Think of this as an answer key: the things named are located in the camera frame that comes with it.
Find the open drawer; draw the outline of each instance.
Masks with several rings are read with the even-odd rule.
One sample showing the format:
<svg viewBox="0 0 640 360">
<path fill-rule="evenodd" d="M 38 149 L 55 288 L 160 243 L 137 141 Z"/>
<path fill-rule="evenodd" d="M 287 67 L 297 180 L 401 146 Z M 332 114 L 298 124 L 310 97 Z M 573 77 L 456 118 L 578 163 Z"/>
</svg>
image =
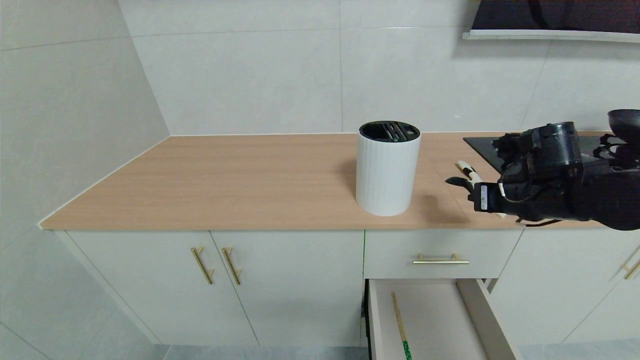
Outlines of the open drawer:
<svg viewBox="0 0 640 360">
<path fill-rule="evenodd" d="M 369 280 L 373 360 L 404 360 L 392 293 L 414 359 L 521 359 L 496 318 L 479 279 Z"/>
</svg>

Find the drawer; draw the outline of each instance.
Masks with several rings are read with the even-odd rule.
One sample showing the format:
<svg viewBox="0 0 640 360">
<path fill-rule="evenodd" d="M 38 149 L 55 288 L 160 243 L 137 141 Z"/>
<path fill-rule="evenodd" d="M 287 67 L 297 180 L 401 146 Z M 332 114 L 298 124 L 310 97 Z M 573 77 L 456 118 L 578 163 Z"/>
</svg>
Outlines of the drawer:
<svg viewBox="0 0 640 360">
<path fill-rule="evenodd" d="M 392 292 L 414 359 L 521 359 L 479 279 L 369 281 L 369 340 L 373 360 L 404 360 Z"/>
<path fill-rule="evenodd" d="M 364 277 L 496 278 L 521 234 L 521 229 L 367 230 Z M 423 261 L 418 261 L 420 254 Z M 447 261 L 453 254 L 464 261 Z"/>
</svg>

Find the kitchen counter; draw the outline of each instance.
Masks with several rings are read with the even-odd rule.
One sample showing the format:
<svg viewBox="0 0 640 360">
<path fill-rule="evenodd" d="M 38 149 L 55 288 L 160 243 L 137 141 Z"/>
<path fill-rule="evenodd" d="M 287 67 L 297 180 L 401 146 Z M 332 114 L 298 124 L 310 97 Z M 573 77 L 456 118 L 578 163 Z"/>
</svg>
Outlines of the kitchen counter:
<svg viewBox="0 0 640 360">
<path fill-rule="evenodd" d="M 476 213 L 458 160 L 498 173 L 463 140 L 504 133 L 423 133 L 410 208 L 377 217 L 355 200 L 356 134 L 173 136 L 97 183 L 40 225 L 66 230 L 513 228 Z M 599 226 L 563 222 L 555 227 Z"/>
</svg>

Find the induction cooktop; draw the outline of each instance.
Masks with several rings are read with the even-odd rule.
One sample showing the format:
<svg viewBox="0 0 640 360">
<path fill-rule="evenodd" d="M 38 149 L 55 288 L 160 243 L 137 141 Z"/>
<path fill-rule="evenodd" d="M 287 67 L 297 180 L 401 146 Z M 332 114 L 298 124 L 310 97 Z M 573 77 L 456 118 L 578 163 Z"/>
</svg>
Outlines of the induction cooktop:
<svg viewBox="0 0 640 360">
<path fill-rule="evenodd" d="M 501 166 L 504 161 L 498 157 L 498 153 L 492 146 L 492 142 L 498 139 L 497 137 L 468 137 L 463 139 L 497 172 L 502 173 Z M 593 157 L 593 151 L 600 147 L 599 136 L 580 136 L 578 143 L 580 145 L 583 162 L 597 160 Z"/>
</svg>

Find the floor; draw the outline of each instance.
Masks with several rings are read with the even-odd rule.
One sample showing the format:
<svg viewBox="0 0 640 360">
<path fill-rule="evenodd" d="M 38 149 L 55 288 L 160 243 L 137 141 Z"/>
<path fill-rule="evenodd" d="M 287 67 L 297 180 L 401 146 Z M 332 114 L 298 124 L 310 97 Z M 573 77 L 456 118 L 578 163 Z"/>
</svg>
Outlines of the floor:
<svg viewBox="0 0 640 360">
<path fill-rule="evenodd" d="M 640 360 L 640 339 L 581 344 L 526 345 L 523 360 Z M 360 347 L 189 347 L 171 346 L 164 360 L 368 360 Z"/>
</svg>

